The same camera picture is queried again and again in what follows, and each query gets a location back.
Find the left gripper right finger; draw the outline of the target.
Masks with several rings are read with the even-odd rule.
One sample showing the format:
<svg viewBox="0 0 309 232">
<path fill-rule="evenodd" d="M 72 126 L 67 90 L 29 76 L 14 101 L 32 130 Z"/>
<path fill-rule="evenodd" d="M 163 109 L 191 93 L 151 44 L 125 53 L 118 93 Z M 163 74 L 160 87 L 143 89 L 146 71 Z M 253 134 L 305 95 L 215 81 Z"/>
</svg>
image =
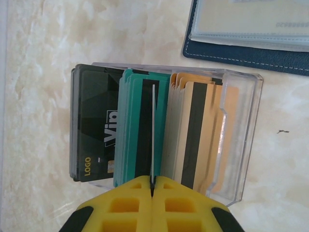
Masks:
<svg viewBox="0 0 309 232">
<path fill-rule="evenodd" d="M 242 232 L 222 203 L 158 176 L 153 190 L 154 232 Z"/>
</svg>

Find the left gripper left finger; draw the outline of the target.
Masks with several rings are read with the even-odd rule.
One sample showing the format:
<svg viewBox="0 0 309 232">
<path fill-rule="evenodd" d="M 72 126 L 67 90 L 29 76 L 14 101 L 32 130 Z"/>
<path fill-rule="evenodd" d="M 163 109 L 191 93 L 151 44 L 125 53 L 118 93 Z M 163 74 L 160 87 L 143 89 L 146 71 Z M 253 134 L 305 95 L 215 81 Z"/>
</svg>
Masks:
<svg viewBox="0 0 309 232">
<path fill-rule="evenodd" d="M 150 232 L 152 197 L 150 177 L 140 176 L 81 205 L 61 232 Z"/>
</svg>

